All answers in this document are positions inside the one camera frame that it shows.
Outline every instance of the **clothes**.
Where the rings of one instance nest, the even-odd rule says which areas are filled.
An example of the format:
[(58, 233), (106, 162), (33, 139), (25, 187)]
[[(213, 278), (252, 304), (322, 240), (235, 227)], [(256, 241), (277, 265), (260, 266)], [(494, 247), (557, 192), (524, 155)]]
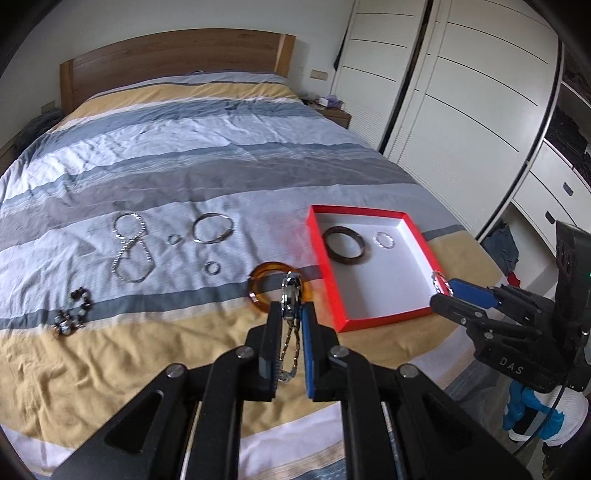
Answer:
[(37, 138), (56, 126), (64, 118), (61, 108), (54, 108), (48, 112), (36, 116), (18, 134), (14, 142), (17, 155), (23, 153)]
[(558, 107), (550, 120), (546, 138), (591, 185), (591, 157), (586, 152), (587, 140), (579, 133), (579, 126), (574, 120)]
[(482, 241), (482, 248), (486, 250), (505, 276), (508, 276), (519, 261), (519, 250), (509, 225), (505, 222), (497, 224), (495, 229)]

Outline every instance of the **silver ring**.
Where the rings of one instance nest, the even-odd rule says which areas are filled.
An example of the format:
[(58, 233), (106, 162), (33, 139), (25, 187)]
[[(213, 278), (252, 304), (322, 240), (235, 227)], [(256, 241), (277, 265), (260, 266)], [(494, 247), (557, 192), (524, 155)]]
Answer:
[[(230, 226), (228, 227), (228, 229), (224, 233), (217, 236), (213, 240), (201, 240), (200, 238), (197, 238), (197, 236), (195, 235), (195, 227), (197, 226), (197, 224), (201, 220), (203, 220), (205, 218), (210, 218), (210, 217), (225, 218), (226, 220), (228, 220), (228, 222), (230, 222)], [(226, 238), (228, 238), (232, 234), (233, 231), (234, 231), (234, 222), (228, 215), (223, 215), (221, 213), (204, 213), (203, 215), (199, 216), (199, 218), (197, 218), (197, 220), (195, 220), (193, 222), (193, 229), (192, 229), (191, 234), (193, 235), (194, 242), (197, 242), (198, 244), (211, 245), (211, 244), (218, 244), (219, 242), (224, 241)]]
[[(379, 237), (384, 236), (388, 239), (388, 241), (390, 242), (389, 245), (385, 245), (383, 244), (380, 240)], [(374, 242), (376, 242), (379, 246), (381, 246), (382, 248), (385, 248), (386, 250), (390, 250), (391, 248), (394, 248), (394, 238), (392, 238), (390, 235), (388, 235), (386, 232), (378, 232), (375, 234), (374, 237)]]
[(443, 276), (443, 273), (434, 270), (431, 274), (431, 278), (433, 279), (433, 286), (435, 287), (435, 291), (437, 293), (443, 293), (441, 287), (439, 286), (439, 280), (441, 280), (441, 282), (447, 287), (447, 291), (449, 292), (448, 295), (450, 297), (453, 297), (453, 290), (449, 286), (449, 283), (447, 282), (446, 278)]
[(211, 275), (213, 277), (214, 275), (220, 273), (221, 269), (222, 266), (218, 262), (207, 262), (205, 264), (204, 270), (207, 275)]
[(182, 239), (183, 237), (180, 236), (178, 233), (173, 233), (172, 235), (168, 236), (168, 238), (166, 239), (166, 243), (168, 243), (169, 245), (176, 245)]

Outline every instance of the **yellow stripe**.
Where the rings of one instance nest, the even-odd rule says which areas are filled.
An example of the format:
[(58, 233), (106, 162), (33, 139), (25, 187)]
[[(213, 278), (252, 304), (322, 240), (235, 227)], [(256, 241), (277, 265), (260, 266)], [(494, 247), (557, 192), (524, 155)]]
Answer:
[[(430, 242), (449, 277), (480, 285), (500, 271), (467, 232)], [(322, 280), (306, 284), (320, 323), (332, 324)], [(265, 316), (245, 299), (176, 313), (128, 314), (53, 339), (51, 332), (13, 331), (0, 338), (0, 423), (29, 437), (77, 448), (162, 369), (211, 363), (242, 344)], [(397, 367), (439, 345), (455, 324), (435, 315), (339, 335), (376, 364)], [(288, 351), (286, 358), (291, 358)], [(299, 419), (327, 404), (308, 400), (304, 372), (278, 387), (271, 403), (244, 407), (243, 436)]]
[(126, 108), (142, 103), (166, 102), (188, 98), (228, 98), (246, 100), (264, 97), (269, 99), (297, 99), (286, 85), (278, 83), (206, 83), (204, 85), (147, 85), (131, 90), (108, 93), (87, 100), (64, 118), (65, 124), (77, 118), (99, 115), (110, 110)]

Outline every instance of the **silver bracelet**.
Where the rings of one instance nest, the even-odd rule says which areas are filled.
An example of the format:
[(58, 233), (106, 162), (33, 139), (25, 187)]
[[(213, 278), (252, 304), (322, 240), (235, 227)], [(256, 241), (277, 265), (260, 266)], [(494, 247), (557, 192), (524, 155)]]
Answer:
[[(211, 217), (225, 218), (228, 222), (230, 222), (230, 226), (228, 227), (228, 229), (224, 233), (217, 236), (213, 240), (201, 240), (200, 238), (197, 237), (197, 235), (195, 235), (195, 227), (197, 226), (197, 224), (201, 220), (206, 219), (206, 218), (211, 218)], [(191, 234), (193, 235), (194, 242), (197, 242), (198, 244), (211, 245), (211, 244), (218, 244), (219, 242), (224, 241), (226, 238), (228, 238), (232, 234), (233, 231), (234, 231), (234, 222), (228, 215), (223, 215), (222, 213), (213, 213), (212, 212), (212, 213), (204, 213), (203, 215), (200, 215), (197, 218), (197, 220), (195, 220), (193, 222), (193, 229), (192, 229)]]
[[(121, 218), (123, 218), (124, 216), (132, 216), (133, 218), (135, 218), (139, 222), (139, 232), (136, 233), (132, 238), (129, 238), (129, 239), (126, 238), (121, 233), (119, 233), (119, 231), (117, 230), (117, 222)], [(148, 277), (148, 275), (150, 275), (152, 270), (154, 269), (154, 260), (152, 259), (152, 255), (150, 254), (148, 247), (146, 247), (146, 244), (142, 240), (142, 237), (146, 234), (146, 231), (147, 231), (146, 224), (145, 224), (143, 218), (140, 217), (140, 215), (138, 215), (137, 213), (121, 213), (120, 215), (117, 216), (117, 218), (115, 218), (115, 221), (113, 222), (113, 233), (115, 234), (116, 238), (121, 240), (121, 244), (123, 245), (123, 248), (120, 250), (120, 252), (117, 254), (115, 259), (113, 260), (113, 263), (111, 264), (111, 273), (117, 279), (119, 279), (123, 282), (126, 282), (126, 283), (140, 283), (140, 282), (144, 281)], [(123, 258), (123, 256), (127, 252), (129, 252), (134, 247), (135, 244), (140, 245), (144, 249), (144, 255), (146, 257), (146, 262), (148, 263), (148, 269), (147, 269), (146, 273), (144, 275), (142, 275), (140, 278), (137, 278), (137, 279), (125, 278), (118, 271), (119, 264), (121, 263), (121, 259)]]

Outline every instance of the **drawer handle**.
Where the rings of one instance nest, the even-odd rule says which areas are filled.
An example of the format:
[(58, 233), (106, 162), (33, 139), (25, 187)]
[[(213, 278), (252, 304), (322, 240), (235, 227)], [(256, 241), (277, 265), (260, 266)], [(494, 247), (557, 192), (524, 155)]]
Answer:
[(564, 189), (564, 191), (568, 194), (569, 197), (573, 196), (573, 189), (569, 187), (569, 184), (564, 182), (564, 185), (562, 185), (562, 188)]

